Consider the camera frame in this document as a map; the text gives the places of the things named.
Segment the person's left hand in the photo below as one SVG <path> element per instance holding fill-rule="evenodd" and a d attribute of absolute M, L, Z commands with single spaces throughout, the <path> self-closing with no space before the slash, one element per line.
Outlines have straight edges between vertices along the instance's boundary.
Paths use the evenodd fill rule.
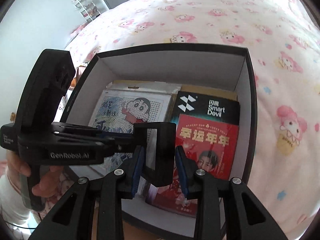
<path fill-rule="evenodd" d="M 12 187 L 18 193 L 21 193 L 20 175 L 29 177 L 31 169 L 29 165 L 21 160 L 19 156 L 12 151 L 6 152 L 8 171 L 7 175 Z M 60 176 L 63 172 L 63 166 L 50 166 L 49 171 L 41 177 L 41 180 L 32 188 L 32 193 L 35 196 L 49 198 L 57 193 L 57 188 L 60 182 Z"/>

